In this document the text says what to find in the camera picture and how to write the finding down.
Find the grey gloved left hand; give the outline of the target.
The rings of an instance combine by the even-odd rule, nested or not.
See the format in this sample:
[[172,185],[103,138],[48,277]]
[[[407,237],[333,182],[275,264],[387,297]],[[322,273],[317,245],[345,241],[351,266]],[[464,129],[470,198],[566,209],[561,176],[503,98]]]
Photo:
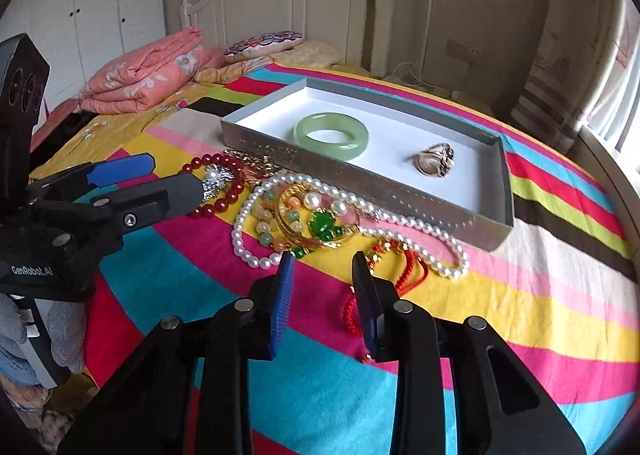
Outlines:
[[85,305],[1,296],[1,374],[53,389],[85,367]]

